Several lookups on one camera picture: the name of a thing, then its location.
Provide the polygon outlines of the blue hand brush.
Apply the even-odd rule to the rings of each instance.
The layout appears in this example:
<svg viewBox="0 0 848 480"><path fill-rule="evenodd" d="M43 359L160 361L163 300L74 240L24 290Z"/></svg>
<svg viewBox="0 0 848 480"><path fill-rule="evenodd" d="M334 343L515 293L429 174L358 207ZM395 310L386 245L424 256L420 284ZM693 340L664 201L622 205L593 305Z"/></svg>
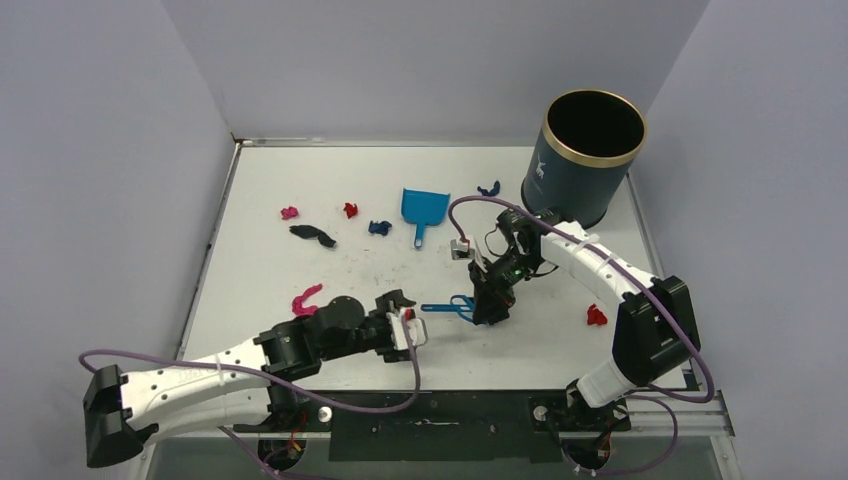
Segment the blue hand brush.
<svg viewBox="0 0 848 480"><path fill-rule="evenodd" d="M474 301L471 297L452 295L447 303L425 303L420 306L422 312L453 313L466 322L473 322Z"/></svg>

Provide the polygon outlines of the blue plastic dustpan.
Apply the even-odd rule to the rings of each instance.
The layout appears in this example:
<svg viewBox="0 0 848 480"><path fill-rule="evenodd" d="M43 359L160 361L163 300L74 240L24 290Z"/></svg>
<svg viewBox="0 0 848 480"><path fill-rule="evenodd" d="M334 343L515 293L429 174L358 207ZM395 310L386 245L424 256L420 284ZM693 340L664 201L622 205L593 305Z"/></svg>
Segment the blue plastic dustpan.
<svg viewBox="0 0 848 480"><path fill-rule="evenodd" d="M410 225L415 226L413 247L420 250L423 246L427 227L440 225L447 216L450 195L404 188L401 195L401 216Z"/></svg>

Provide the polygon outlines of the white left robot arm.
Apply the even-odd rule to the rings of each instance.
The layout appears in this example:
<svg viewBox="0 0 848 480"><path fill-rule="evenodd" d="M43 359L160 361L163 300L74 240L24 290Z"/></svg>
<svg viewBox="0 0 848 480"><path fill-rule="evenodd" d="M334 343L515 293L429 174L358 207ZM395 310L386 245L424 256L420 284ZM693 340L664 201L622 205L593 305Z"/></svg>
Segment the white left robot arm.
<svg viewBox="0 0 848 480"><path fill-rule="evenodd" d="M412 393L394 406L344 404L297 386L326 361L375 352L384 362L416 364L428 341L414 301L393 290L366 311L339 296L313 313L278 323L237 345L194 361L158 360L151 370L94 368L89 358L119 356L98 349L80 355L92 378L83 397L86 465L105 468L140 455L146 446L183 433L226 426L282 431L297 420L299 402L333 410L390 414L408 408Z"/></svg>

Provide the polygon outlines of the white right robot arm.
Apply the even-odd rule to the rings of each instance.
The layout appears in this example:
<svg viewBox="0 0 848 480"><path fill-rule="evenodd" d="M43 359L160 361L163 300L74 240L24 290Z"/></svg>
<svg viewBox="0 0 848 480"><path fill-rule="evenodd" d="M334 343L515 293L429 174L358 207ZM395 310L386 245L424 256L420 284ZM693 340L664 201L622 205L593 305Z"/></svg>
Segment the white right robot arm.
<svg viewBox="0 0 848 480"><path fill-rule="evenodd" d="M506 209L496 220L506 251L491 260L462 236L454 253L469 254L476 325L508 318L516 302L514 287L529 281L550 263L578 281L605 306L615 310L609 356L569 384L565 394L567 424L580 429L613 419L616 404L639 388L693 360L701 363L701 342L687 285L679 278L661 279L622 260L575 221L545 211L532 215Z"/></svg>

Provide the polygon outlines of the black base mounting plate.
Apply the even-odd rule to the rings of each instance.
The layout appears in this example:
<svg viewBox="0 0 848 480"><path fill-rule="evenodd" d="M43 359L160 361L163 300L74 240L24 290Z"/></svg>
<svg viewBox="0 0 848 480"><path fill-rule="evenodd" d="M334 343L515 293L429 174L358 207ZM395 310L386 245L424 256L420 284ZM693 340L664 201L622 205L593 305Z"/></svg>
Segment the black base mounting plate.
<svg viewBox="0 0 848 480"><path fill-rule="evenodd" d="M425 392L393 414L319 411L313 401L288 403L255 432L302 441L329 436L328 458L353 461L492 461L520 458L559 463L562 434L583 454L631 427L624 401L600 410L570 404L563 390Z"/></svg>

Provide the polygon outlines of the dark blue paper scrap top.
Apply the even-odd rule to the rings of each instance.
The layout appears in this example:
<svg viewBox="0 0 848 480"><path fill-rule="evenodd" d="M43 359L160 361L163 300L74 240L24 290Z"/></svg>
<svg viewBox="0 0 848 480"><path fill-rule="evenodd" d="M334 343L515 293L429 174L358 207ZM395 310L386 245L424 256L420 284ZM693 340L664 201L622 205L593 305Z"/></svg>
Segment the dark blue paper scrap top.
<svg viewBox="0 0 848 480"><path fill-rule="evenodd" d="M490 188L477 186L476 190L483 197L497 197L501 191L501 183L499 180L496 180L493 182Z"/></svg>

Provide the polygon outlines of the dark blue paper scrap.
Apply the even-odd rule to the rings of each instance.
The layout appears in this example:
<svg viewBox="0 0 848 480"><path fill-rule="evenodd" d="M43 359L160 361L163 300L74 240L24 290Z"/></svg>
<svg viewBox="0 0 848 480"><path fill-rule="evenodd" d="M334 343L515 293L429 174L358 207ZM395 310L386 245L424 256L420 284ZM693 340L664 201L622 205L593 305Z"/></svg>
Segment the dark blue paper scrap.
<svg viewBox="0 0 848 480"><path fill-rule="evenodd" d="M490 188L477 186L476 190L483 197L497 197L501 191L501 183L499 180L496 180L493 182Z"/></svg>
<svg viewBox="0 0 848 480"><path fill-rule="evenodd" d="M389 221L370 221L367 231L372 235L387 236L391 229L392 224Z"/></svg>

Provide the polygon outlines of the large pink paper scrap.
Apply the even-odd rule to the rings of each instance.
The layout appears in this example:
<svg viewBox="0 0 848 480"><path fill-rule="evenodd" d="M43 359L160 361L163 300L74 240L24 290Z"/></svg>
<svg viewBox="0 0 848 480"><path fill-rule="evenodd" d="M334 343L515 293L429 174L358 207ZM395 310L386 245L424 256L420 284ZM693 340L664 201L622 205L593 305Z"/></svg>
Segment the large pink paper scrap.
<svg viewBox="0 0 848 480"><path fill-rule="evenodd" d="M312 296L319 293L323 289L321 283L312 285L306 288L301 294L296 295L291 301L291 311L295 316L311 316L317 310L318 306L308 305L308 301Z"/></svg>

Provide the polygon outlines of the red paper scrap right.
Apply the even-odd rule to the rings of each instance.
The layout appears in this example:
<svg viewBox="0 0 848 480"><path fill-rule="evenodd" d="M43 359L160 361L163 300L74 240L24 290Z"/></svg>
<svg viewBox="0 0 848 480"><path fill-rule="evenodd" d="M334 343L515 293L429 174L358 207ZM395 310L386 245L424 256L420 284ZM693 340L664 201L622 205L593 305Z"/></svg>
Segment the red paper scrap right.
<svg viewBox="0 0 848 480"><path fill-rule="evenodd" d="M604 326L608 324L608 318L596 304L592 304L587 309L586 323L588 326Z"/></svg>

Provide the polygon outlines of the red paper scrap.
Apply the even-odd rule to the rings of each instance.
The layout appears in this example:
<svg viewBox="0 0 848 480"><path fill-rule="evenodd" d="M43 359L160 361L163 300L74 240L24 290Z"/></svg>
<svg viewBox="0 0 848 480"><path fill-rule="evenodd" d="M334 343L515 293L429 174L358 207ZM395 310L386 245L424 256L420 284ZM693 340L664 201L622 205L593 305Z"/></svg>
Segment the red paper scrap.
<svg viewBox="0 0 848 480"><path fill-rule="evenodd" d="M350 202L344 204L343 211L348 219L352 219L359 214L358 205Z"/></svg>
<svg viewBox="0 0 848 480"><path fill-rule="evenodd" d="M608 324L608 318L596 304L592 304L587 309L586 323L588 326L604 326Z"/></svg>

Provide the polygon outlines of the dark blue paper scrap centre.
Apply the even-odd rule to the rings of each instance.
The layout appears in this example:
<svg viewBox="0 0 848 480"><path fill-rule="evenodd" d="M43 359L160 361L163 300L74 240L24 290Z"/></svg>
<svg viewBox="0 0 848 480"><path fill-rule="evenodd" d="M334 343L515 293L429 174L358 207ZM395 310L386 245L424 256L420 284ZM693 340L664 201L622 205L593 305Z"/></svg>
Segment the dark blue paper scrap centre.
<svg viewBox="0 0 848 480"><path fill-rule="evenodd" d="M391 229L392 224L389 221L370 221L367 231L372 235L387 236Z"/></svg>

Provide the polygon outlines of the black paper scrap left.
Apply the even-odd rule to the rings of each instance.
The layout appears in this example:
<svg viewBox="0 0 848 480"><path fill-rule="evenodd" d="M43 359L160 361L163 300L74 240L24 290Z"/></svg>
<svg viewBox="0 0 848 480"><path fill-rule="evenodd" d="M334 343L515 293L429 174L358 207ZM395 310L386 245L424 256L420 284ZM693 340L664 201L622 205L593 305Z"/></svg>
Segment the black paper scrap left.
<svg viewBox="0 0 848 480"><path fill-rule="evenodd" d="M293 225L289 227L292 235L304 240L316 240L322 247L335 249L337 242L329 234L312 225Z"/></svg>

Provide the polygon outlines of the small pink paper scrap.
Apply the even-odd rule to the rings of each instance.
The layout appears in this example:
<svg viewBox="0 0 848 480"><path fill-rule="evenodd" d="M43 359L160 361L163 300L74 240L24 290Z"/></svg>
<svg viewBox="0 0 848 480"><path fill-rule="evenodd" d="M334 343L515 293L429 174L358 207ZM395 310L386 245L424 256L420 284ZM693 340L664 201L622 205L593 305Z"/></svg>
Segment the small pink paper scrap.
<svg viewBox="0 0 848 480"><path fill-rule="evenodd" d="M280 216L284 221L292 220L299 216L299 210L294 206L288 206L280 210Z"/></svg>

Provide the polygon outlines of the dark blue gold-rimmed bin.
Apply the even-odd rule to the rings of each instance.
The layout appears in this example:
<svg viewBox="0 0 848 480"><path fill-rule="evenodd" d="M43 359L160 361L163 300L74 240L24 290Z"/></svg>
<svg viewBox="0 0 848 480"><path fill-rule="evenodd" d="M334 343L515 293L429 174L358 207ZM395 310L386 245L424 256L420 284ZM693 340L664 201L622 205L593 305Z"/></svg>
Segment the dark blue gold-rimmed bin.
<svg viewBox="0 0 848 480"><path fill-rule="evenodd" d="M555 210L588 229L609 205L647 138L640 110L597 89L566 92L545 111L521 185L533 213Z"/></svg>

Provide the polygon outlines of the aluminium rail frame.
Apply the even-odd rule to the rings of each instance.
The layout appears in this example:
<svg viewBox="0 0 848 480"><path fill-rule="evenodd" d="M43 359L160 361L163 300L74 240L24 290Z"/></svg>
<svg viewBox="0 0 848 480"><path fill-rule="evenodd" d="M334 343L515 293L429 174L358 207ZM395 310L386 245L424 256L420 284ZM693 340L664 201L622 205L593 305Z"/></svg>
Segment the aluminium rail frame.
<svg viewBox="0 0 848 480"><path fill-rule="evenodd" d="M657 402L675 414L678 435L682 437L734 437L726 402L719 391L708 403L695 404L672 399L659 392L640 392L627 399L631 428L622 437L671 437L672 418Z"/></svg>

